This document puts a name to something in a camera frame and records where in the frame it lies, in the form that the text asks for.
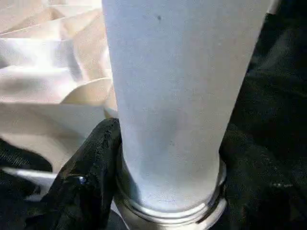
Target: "white cylinder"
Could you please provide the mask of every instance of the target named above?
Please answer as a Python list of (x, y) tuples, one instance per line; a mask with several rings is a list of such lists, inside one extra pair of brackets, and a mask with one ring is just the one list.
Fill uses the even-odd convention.
[(206, 206), (267, 0), (103, 1), (123, 192), (149, 215)]

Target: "black cloth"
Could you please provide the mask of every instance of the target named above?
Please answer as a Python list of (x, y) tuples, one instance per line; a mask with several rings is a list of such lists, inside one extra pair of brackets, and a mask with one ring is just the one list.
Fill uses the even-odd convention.
[[(3, 139), (0, 139), (0, 167), (52, 171), (51, 164), (42, 156), (19, 149)], [(39, 203), (24, 199), (39, 191), (34, 183), (0, 169), (0, 229), (23, 229), (25, 219), (37, 213), (40, 207)]]
[(213, 229), (307, 229), (307, 20), (299, 12), (265, 19), (220, 149), (228, 207)]

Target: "metal shaft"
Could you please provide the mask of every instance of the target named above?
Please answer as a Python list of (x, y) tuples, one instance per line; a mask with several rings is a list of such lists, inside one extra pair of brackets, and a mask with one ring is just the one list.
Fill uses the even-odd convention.
[(119, 183), (139, 213), (184, 218), (214, 199), (219, 146), (268, 5), (103, 1), (123, 139)]

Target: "cylindrical rod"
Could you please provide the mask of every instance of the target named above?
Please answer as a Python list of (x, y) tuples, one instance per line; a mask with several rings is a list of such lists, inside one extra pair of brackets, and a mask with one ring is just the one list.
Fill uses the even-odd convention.
[(267, 0), (105, 0), (123, 193), (180, 216), (215, 192), (219, 146)]

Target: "black fabric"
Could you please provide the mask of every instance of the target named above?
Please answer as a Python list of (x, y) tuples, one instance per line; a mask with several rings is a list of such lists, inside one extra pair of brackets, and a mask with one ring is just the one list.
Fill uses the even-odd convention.
[[(2, 139), (0, 139), (0, 167), (52, 171), (51, 164), (42, 156), (19, 149)], [(39, 188), (32, 182), (0, 170), (0, 196), (2, 199), (23, 199), (34, 191), (39, 192)]]
[(267, 15), (221, 145), (228, 207), (213, 229), (307, 229), (306, 63), (306, 18)]
[[(0, 139), (0, 167), (52, 171), (51, 164), (36, 153), (19, 149)], [(0, 170), (0, 229), (20, 230), (25, 219), (37, 213), (40, 203), (24, 199), (38, 193), (39, 187), (21, 177)]]
[[(106, 229), (116, 188), (116, 155), (121, 144), (117, 119), (102, 121), (65, 164), (49, 193), (43, 215), (27, 220), (27, 230)], [(114, 214), (109, 225), (125, 229)]]

